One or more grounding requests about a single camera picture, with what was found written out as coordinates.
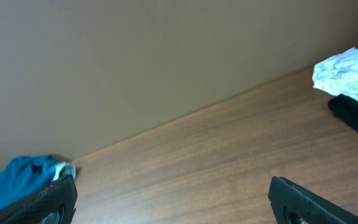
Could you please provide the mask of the dark blue polo shirt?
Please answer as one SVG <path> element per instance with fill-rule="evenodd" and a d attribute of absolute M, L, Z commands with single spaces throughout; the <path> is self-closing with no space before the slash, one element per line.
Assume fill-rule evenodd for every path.
<path fill-rule="evenodd" d="M 0 172 L 0 209 L 42 189 L 55 176 L 55 159 L 46 156 L 20 156 Z"/>

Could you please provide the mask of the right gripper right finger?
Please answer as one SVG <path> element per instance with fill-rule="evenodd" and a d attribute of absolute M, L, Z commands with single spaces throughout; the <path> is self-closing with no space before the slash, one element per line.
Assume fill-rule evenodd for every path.
<path fill-rule="evenodd" d="M 278 224 L 358 224 L 357 215 L 284 177 L 272 177 L 268 199 Z"/>

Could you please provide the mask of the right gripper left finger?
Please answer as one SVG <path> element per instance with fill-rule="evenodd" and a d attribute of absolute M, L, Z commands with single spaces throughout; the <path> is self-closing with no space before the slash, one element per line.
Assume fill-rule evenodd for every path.
<path fill-rule="evenodd" d="M 0 210 L 0 224 L 40 223 L 58 213 L 58 223 L 70 224 L 75 214 L 77 190 L 72 175 L 64 175 L 46 187 Z"/>

